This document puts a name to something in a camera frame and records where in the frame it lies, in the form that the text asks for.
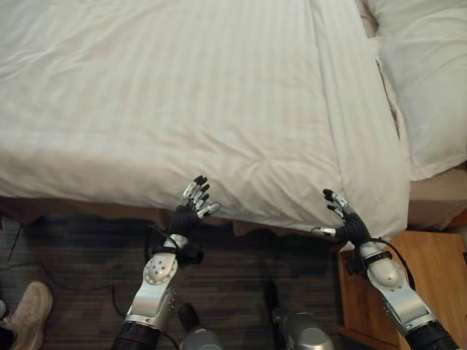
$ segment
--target wooden nightstand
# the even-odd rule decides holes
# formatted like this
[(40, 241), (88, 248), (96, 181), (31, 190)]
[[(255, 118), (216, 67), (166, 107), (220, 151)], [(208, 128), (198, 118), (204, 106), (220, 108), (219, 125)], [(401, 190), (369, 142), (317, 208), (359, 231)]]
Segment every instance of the wooden nightstand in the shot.
[[(417, 292), (463, 348), (467, 346), (467, 263), (456, 233), (404, 231), (391, 243), (406, 259)], [(395, 261), (400, 261), (393, 253)], [(342, 335), (377, 350), (410, 350), (382, 308), (377, 293), (362, 276), (345, 271), (348, 252), (339, 254), (344, 326)]]

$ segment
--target white pillow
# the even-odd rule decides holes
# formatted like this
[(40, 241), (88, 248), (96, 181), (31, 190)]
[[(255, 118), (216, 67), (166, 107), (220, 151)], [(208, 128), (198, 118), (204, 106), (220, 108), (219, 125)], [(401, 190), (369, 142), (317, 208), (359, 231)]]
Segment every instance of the white pillow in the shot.
[(411, 178), (467, 159), (467, 1), (368, 0), (409, 138)]

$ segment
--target striped bed sheet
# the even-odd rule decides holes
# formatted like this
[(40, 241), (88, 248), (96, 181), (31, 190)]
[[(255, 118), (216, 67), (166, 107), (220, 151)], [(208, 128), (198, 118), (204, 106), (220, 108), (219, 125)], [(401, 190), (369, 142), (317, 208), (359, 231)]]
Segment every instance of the striped bed sheet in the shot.
[(406, 226), (409, 180), (351, 0), (1, 0), (0, 196)]

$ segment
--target floor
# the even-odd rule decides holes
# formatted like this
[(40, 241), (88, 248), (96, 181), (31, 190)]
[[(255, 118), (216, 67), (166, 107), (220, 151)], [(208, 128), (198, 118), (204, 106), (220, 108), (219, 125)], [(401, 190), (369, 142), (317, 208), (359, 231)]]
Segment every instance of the floor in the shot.
[[(42, 280), (53, 291), (55, 303), (43, 349), (108, 349), (122, 322), (112, 307), (110, 288), (76, 289), (114, 284), (117, 304), (126, 311), (141, 282), (146, 225), (93, 217), (47, 217), (23, 227), (12, 250), (18, 224), (4, 221), (0, 298), (14, 308), (27, 284)], [(219, 335), (227, 349), (273, 349), (262, 301), (262, 284), (270, 278), (279, 287), (282, 304), (311, 311), (336, 350), (368, 349), (336, 333), (341, 314), (339, 285), (327, 242), (277, 238), (268, 231), (234, 238), (229, 227), (200, 227), (192, 239), (204, 247), (205, 258), (202, 266), (187, 272), (179, 302), (191, 302), (204, 325)], [(44, 264), (67, 289), (54, 284), (35, 262)], [(168, 331), (182, 340), (176, 317)], [(162, 340), (159, 349), (173, 347)]]

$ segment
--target silver robot leg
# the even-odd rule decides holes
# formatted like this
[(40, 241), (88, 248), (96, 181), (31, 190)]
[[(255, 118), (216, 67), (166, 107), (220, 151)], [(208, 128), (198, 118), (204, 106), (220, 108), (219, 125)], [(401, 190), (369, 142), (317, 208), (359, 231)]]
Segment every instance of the silver robot leg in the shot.
[(204, 328), (189, 332), (180, 348), (182, 350), (225, 350), (214, 332)]
[(334, 350), (332, 340), (306, 312), (288, 312), (278, 308), (274, 310), (273, 317), (287, 350)]

